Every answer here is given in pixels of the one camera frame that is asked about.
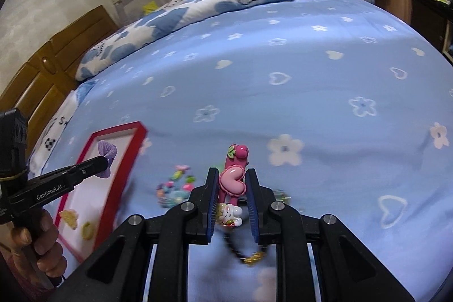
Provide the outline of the left hand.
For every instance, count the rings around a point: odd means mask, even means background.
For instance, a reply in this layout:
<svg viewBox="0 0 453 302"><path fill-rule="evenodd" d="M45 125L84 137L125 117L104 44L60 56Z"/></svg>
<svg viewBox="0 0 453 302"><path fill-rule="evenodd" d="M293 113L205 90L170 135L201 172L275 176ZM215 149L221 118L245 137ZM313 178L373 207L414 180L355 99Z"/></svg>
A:
<svg viewBox="0 0 453 302"><path fill-rule="evenodd" d="M57 241L58 229L46 210L41 211L37 225L40 231L35 240L27 228L2 225L1 253L30 285L45 288L41 275L45 274L48 278L61 277L67 269L68 261Z"/></svg>

